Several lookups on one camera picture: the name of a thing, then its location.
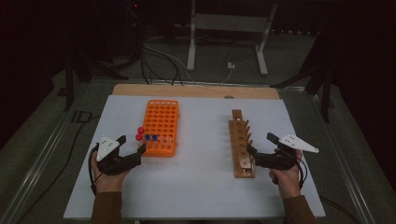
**black cable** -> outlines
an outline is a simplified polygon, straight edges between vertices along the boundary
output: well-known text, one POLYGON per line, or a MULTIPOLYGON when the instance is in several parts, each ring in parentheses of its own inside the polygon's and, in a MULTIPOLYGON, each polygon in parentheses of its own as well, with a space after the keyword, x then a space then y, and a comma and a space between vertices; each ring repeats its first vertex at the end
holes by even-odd
POLYGON ((285 61, 285 62, 283 62, 283 63, 276 64, 276 65, 274 65, 274 66, 268 68, 268 74, 269 74, 270 72, 272 72, 272 71, 273 71, 275 68, 277 68, 277 67, 280 67, 280 66, 283 66, 283 65, 285 65, 285 64, 292 63, 292 62, 296 61, 296 60, 299 59, 304 53, 307 53, 311 48, 312 48, 312 46, 309 46, 309 48, 307 48, 307 49, 303 50, 302 52, 300 52, 299 55, 297 55, 297 57, 292 58, 292 59, 290 59, 290 60, 287 60, 287 61, 285 61))
POLYGON ((261 85, 263 85, 263 83, 262 83, 262 76, 259 75, 259 74, 256 74, 256 72, 253 71, 253 69, 251 68, 251 66, 250 66, 249 63, 244 62, 244 61, 236 61, 236 63, 244 63, 244 64, 247 66, 247 68, 249 69, 250 73, 260 81, 260 84, 261 84, 261 85))
POLYGON ((92 190, 92 192, 93 192, 94 195, 96 195, 96 186, 95 186, 95 182, 96 182, 97 178, 96 178, 96 179, 93 179, 93 173, 92 173, 92 155, 93 155, 93 152, 95 152, 96 150, 98 150, 98 148, 99 148, 99 144, 96 144, 96 147, 94 147, 94 148, 91 150, 90 156, 88 157, 88 174, 90 175, 91 190, 92 190))
POLYGON ((126 22, 125 22, 126 32, 125 32, 125 37, 124 37, 124 46, 123 46, 122 53, 121 53, 121 55, 123 55, 125 53, 126 46, 128 45, 127 43, 128 43, 128 31, 129 31, 129 15, 128 15, 129 13, 128 13, 128 7, 127 7, 126 0, 121 0, 121 1, 123 3, 124 9, 125 9, 125 20, 126 20, 126 22))
POLYGON ((150 84, 152 83, 152 77, 151 77, 151 73, 152 73, 152 74, 154 74, 156 77, 158 77, 159 79, 165 81, 165 82, 168 83, 168 84, 173 85, 171 82, 169 82, 168 80, 166 80, 164 77, 161 77, 161 76, 158 75, 154 70, 151 69, 151 67, 147 64, 147 60, 146 60, 145 55, 143 55, 143 58, 144 58, 143 64, 144 64, 144 65, 148 68, 148 70, 149 70, 149 74, 148 74, 148 75, 149 75, 149 78, 151 79, 150 84))
MULTIPOLYGON (((238 25, 238 23, 239 23, 239 15, 238 15, 238 19, 237 19, 237 21, 236 21, 236 23, 235 23, 235 26, 234 26, 234 30, 236 29, 236 26, 238 25)), ((225 57, 224 57, 224 60, 222 61, 222 63, 221 63, 221 65, 220 66, 223 66, 224 65, 224 63, 225 63, 225 61, 227 60, 227 58, 228 58, 228 56, 230 55, 230 52, 231 52, 231 49, 232 49, 233 47, 230 47, 229 49, 228 49, 228 52, 227 52, 227 54, 225 55, 225 57)))
POLYGON ((52 180, 52 182, 49 184, 49 186, 40 194, 40 196, 32 203, 32 205, 23 213, 23 215, 20 217, 20 219, 16 222, 17 224, 21 223, 25 219, 25 217, 29 214, 29 212, 32 211, 32 209, 35 207, 35 205, 44 197, 44 195, 49 191, 50 188, 52 188, 52 186, 56 183, 56 181, 62 175, 62 173, 64 172, 64 169, 70 162, 70 159, 71 159, 73 151, 74 151, 75 144, 77 142, 79 132, 81 132, 84 125, 91 122, 93 119, 99 119, 99 118, 100 118, 100 116, 93 117, 93 118, 89 119, 88 121, 81 124, 81 126, 77 130, 77 133, 73 140, 72 146, 70 147, 69 155, 67 156, 67 160, 66 160, 66 163, 64 164, 64 167, 62 167, 61 171, 55 176, 55 178, 52 180))
POLYGON ((136 54, 133 56, 129 56, 128 57, 128 61, 126 63, 120 63, 117 65, 113 65, 113 66, 109 66, 108 68, 113 69, 113 70, 121 70, 126 68, 129 65, 132 65, 134 63, 136 63, 136 61, 139 59, 140 54, 136 54))
POLYGON ((321 201, 327 203, 328 205, 338 209, 339 211, 343 212, 345 215, 347 215, 348 217, 350 217, 355 223, 357 224, 361 224, 352 214, 350 214, 343 206, 339 205, 338 203, 335 203, 323 196, 319 195, 319 198, 321 201))
POLYGON ((100 173, 98 177, 95 178, 95 180, 93 180, 93 183, 96 183, 96 181, 99 179, 99 177, 102 176, 103 173, 100 173))
POLYGON ((146 83, 150 84, 148 79, 146 78, 146 75, 145 75, 145 67, 143 66, 143 58, 144 58, 143 51, 141 51, 140 52, 140 68, 142 69, 142 76, 143 76, 143 79, 145 79, 146 83))
MULTIPOLYGON (((306 177, 308 176, 308 169, 306 167, 305 162, 303 162, 300 158, 297 158, 297 160, 299 160, 303 164, 304 169, 305 169, 305 175, 304 175, 301 165, 299 164, 299 162, 296 162, 296 165, 298 166, 298 168, 300 170, 300 189, 301 189, 303 187, 303 185, 304 185, 306 177)), ((335 202, 333 202, 333 201, 331 201, 331 200, 329 200, 329 199, 327 199, 327 198, 325 198, 323 196, 319 195, 319 198, 320 198, 321 201, 331 205, 332 207, 340 210, 341 212, 343 212, 344 214, 349 216, 355 223, 360 224, 359 221, 355 217, 353 217, 352 214, 350 214, 343 206, 341 206, 338 203, 335 203, 335 202)))
MULTIPOLYGON (((174 85, 174 84, 175 84, 175 80, 176 80, 177 77, 178 77, 178 79, 179 79, 179 81, 180 81, 180 84, 183 85, 183 82, 181 81, 180 71, 178 70, 177 65, 174 63, 174 61, 173 61, 167 54, 162 53, 162 52, 159 52, 159 51, 154 50, 154 49, 150 49, 150 48, 145 48, 145 47, 143 47, 143 49, 149 50, 149 51, 152 51, 152 52, 155 52, 155 53, 157 53, 157 54, 159 54, 159 55, 162 55, 162 57, 160 57, 160 58, 166 59, 169 63, 171 63, 171 64, 175 67, 175 70, 176 70, 176 74, 174 75, 174 77, 173 77, 173 79, 172 79, 171 85, 174 85)), ((159 56, 157 56, 157 55, 149 54, 149 53, 147 53, 147 52, 145 52, 145 53, 148 54, 148 55, 154 56, 154 57, 159 57, 159 56)))

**orange test tube rack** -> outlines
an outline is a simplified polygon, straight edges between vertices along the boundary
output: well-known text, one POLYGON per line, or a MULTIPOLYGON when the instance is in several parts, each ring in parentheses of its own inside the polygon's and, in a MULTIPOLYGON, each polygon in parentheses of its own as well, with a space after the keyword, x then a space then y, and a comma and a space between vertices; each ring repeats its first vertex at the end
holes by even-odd
POLYGON ((178 101, 149 100, 143 122, 148 157, 173 157, 177 147, 178 101))

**wooden block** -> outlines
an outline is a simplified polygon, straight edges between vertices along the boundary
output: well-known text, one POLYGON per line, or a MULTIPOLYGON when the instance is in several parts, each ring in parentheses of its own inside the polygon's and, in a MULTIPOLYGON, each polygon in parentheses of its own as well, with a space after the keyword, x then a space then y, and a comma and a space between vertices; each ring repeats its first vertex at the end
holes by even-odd
POLYGON ((235 99, 279 99, 276 89, 263 87, 229 87, 229 86, 178 86, 178 85, 146 85, 146 84, 118 84, 113 95, 135 96, 175 96, 175 97, 204 97, 224 98, 232 96, 235 99))
POLYGON ((248 120, 243 120, 242 111, 233 110, 233 120, 229 121, 231 147, 233 151, 233 174, 235 178, 254 178, 253 158, 247 152, 251 144, 248 120))

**white tabletop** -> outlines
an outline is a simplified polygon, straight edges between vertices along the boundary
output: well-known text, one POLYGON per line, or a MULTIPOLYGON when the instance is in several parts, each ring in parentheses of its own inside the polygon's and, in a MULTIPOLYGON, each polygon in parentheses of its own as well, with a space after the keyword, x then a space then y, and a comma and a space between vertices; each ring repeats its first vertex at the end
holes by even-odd
MULTIPOLYGON (((283 204, 268 169, 256 167, 253 179, 233 176, 228 121, 232 109, 241 109, 249 120, 253 146, 273 153, 276 147, 265 139, 268 132, 282 137, 294 133, 282 100, 216 99, 192 97, 109 96, 91 147, 69 203, 65 218, 89 218, 94 196, 90 189, 88 155, 102 135, 117 139, 126 135, 120 155, 136 151, 136 129, 142 126, 150 99, 176 99, 180 118, 177 152, 173 158, 142 158, 124 180, 122 215, 135 219, 211 219, 283 217, 283 204)), ((324 217, 312 176, 303 194, 316 217, 324 217)))

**cable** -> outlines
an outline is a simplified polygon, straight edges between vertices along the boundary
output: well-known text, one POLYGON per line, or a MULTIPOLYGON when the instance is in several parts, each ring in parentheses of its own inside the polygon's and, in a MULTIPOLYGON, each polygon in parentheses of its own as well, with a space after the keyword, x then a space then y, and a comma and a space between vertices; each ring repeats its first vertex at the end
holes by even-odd
POLYGON ((127 42, 128 42, 128 31, 129 31, 129 15, 128 15, 128 8, 127 8, 127 3, 126 0, 121 0, 122 3, 124 4, 124 8, 125 8, 125 26, 126 26, 126 30, 125 30, 125 37, 124 37, 124 46, 121 52, 121 55, 123 55, 125 53, 126 50, 126 46, 127 46, 127 42))
POLYGON ((143 51, 140 52, 140 68, 142 70, 143 79, 145 79, 147 84, 150 84, 145 75, 145 67, 143 66, 143 51))
POLYGON ((164 52, 160 52, 160 51, 158 51, 158 50, 156 50, 156 49, 153 49, 153 48, 151 48, 149 45, 147 45, 145 42, 143 42, 143 45, 146 46, 148 49, 151 49, 151 50, 154 51, 154 52, 160 53, 160 54, 162 54, 162 55, 166 55, 166 56, 168 56, 168 57, 170 57, 170 58, 172 58, 172 59, 178 61, 181 65, 183 65, 183 68, 186 70, 186 74, 187 74, 187 77, 189 78, 189 80, 192 81, 194 84, 197 84, 197 83, 190 77, 189 70, 187 69, 186 64, 184 64, 181 60, 179 60, 178 58, 176 58, 176 57, 174 57, 174 56, 172 56, 172 55, 170 55, 170 54, 167 54, 167 53, 164 53, 164 52))
MULTIPOLYGON (((236 26, 238 25, 238 23, 239 23, 239 15, 238 15, 238 19, 236 20, 235 26, 233 27, 234 30, 236 29, 236 26)), ((232 48, 233 48, 233 46, 231 46, 231 47, 228 49, 228 52, 227 52, 227 54, 225 55, 224 60, 222 61, 221 65, 220 65, 221 67, 224 65, 225 61, 227 60, 228 56, 230 55, 230 52, 231 52, 231 49, 232 49, 232 48)))
POLYGON ((275 68, 277 68, 277 67, 280 67, 280 66, 283 66, 283 65, 285 65, 285 64, 292 63, 292 62, 296 61, 296 60, 299 59, 304 53, 307 53, 311 48, 312 48, 312 45, 309 46, 309 48, 306 48, 305 50, 303 50, 302 52, 300 52, 300 54, 297 55, 297 57, 295 57, 295 58, 293 58, 293 59, 290 59, 290 60, 288 60, 288 61, 285 61, 285 62, 283 62, 283 63, 276 64, 276 65, 274 65, 273 67, 269 68, 269 69, 268 69, 268 74, 269 74, 271 71, 273 71, 275 68))
POLYGON ((177 65, 169 58, 169 56, 164 55, 164 54, 161 54, 161 53, 159 53, 159 52, 156 52, 156 51, 154 51, 154 50, 152 50, 152 49, 147 49, 147 48, 144 48, 144 47, 143 47, 143 49, 149 50, 149 51, 153 51, 153 52, 155 52, 155 53, 157 53, 157 54, 160 54, 160 55, 150 54, 150 53, 147 53, 147 52, 145 52, 145 54, 150 55, 150 56, 153 56, 153 57, 158 57, 158 58, 165 59, 165 60, 167 60, 169 63, 171 63, 171 64, 175 67, 175 69, 176 69, 176 74, 174 75, 174 77, 173 77, 173 79, 172 79, 171 85, 175 84, 175 80, 176 80, 177 77, 179 78, 180 84, 183 85, 183 82, 181 81, 181 76, 180 76, 180 72, 179 72, 179 70, 178 70, 178 67, 177 67, 177 65))
POLYGON ((70 147, 69 155, 67 157, 66 163, 64 164, 64 167, 62 167, 61 171, 55 176, 55 178, 52 180, 52 182, 49 184, 49 186, 40 194, 40 196, 32 203, 32 205, 30 205, 30 207, 23 213, 23 215, 20 217, 20 219, 16 222, 17 224, 20 224, 25 219, 25 217, 29 214, 29 212, 44 197, 44 195, 49 191, 49 189, 52 188, 52 186, 56 183, 56 181, 59 179, 61 174, 64 172, 64 169, 66 168, 66 166, 68 165, 68 163, 70 162, 70 159, 72 157, 72 154, 73 154, 73 151, 74 151, 74 147, 75 147, 75 144, 76 144, 77 139, 78 139, 79 132, 81 132, 81 130, 84 127, 84 125, 89 123, 89 122, 91 122, 93 119, 99 119, 99 118, 100 118, 100 116, 93 117, 93 118, 89 119, 88 121, 82 123, 81 126, 79 126, 79 128, 77 130, 77 133, 75 135, 75 138, 73 140, 72 146, 70 147))
POLYGON ((230 78, 232 72, 233 72, 233 69, 230 68, 230 74, 227 76, 227 78, 226 78, 224 81, 220 82, 219 85, 221 85, 221 84, 223 84, 224 82, 226 82, 226 81, 230 78))
POLYGON ((158 75, 158 74, 157 74, 154 70, 152 70, 151 67, 148 65, 145 54, 146 54, 146 53, 142 51, 142 64, 145 65, 145 66, 148 68, 148 71, 149 71, 148 77, 149 77, 149 79, 150 79, 150 83, 148 83, 148 84, 151 84, 151 83, 152 83, 152 77, 151 77, 151 73, 152 73, 153 75, 155 75, 155 76, 158 77, 159 79, 165 81, 165 82, 168 83, 168 84, 173 85, 176 77, 174 77, 174 79, 173 79, 173 81, 172 81, 172 83, 171 83, 171 82, 169 82, 168 80, 166 80, 164 77, 161 77, 160 75, 158 75))
POLYGON ((154 36, 154 37, 152 37, 150 39, 147 39, 145 42, 150 42, 150 41, 153 41, 153 40, 156 40, 156 39, 160 39, 160 38, 164 38, 164 36, 163 35, 157 35, 157 36, 154 36))
MULTIPOLYGON (((304 169, 305 169, 305 175, 304 175, 303 169, 302 169, 302 167, 300 166, 299 162, 296 162, 296 165, 298 166, 298 168, 299 168, 299 170, 300 170, 300 189, 301 189, 301 188, 303 187, 303 184, 304 184, 304 182, 305 182, 307 176, 308 176, 308 169, 307 169, 307 167, 306 167, 305 162, 303 162, 300 158, 297 158, 297 160, 299 160, 299 161, 303 164, 304 169)), ((339 211, 343 212, 344 214, 346 214, 346 215, 347 215, 348 217, 350 217, 355 223, 360 224, 359 221, 358 221, 355 217, 353 217, 353 215, 350 214, 343 206, 341 206, 341 205, 339 205, 338 203, 335 203, 335 202, 333 202, 333 201, 331 201, 331 200, 329 200, 329 199, 327 199, 327 198, 325 198, 325 197, 323 197, 323 196, 320 196, 320 195, 319 195, 319 198, 320 198, 321 201, 323 201, 323 202, 329 204, 330 206, 332 206, 332 207, 338 209, 339 211)))
POLYGON ((355 223, 357 224, 361 224, 352 214, 350 214, 343 206, 339 205, 338 203, 335 203, 323 196, 319 195, 319 198, 321 201, 327 203, 328 205, 338 209, 339 211, 343 212, 345 215, 347 215, 348 217, 350 217, 355 223))
POLYGON ((253 76, 256 77, 256 78, 260 81, 260 84, 261 84, 261 85, 263 85, 263 83, 262 83, 262 76, 259 75, 259 74, 257 74, 255 71, 253 71, 253 69, 251 68, 251 66, 250 66, 249 63, 244 62, 244 61, 235 61, 235 63, 244 63, 244 64, 247 66, 247 68, 248 68, 248 70, 250 71, 250 73, 253 74, 253 76))
POLYGON ((99 147, 98 144, 96 144, 96 147, 94 147, 91 152, 90 152, 90 156, 88 157, 88 174, 90 175, 90 181, 91 181, 91 190, 93 192, 94 195, 96 195, 96 186, 95 186, 95 182, 96 180, 102 175, 100 174, 96 179, 93 180, 93 173, 92 173, 92 155, 93 152, 95 152, 97 150, 97 148, 99 147))

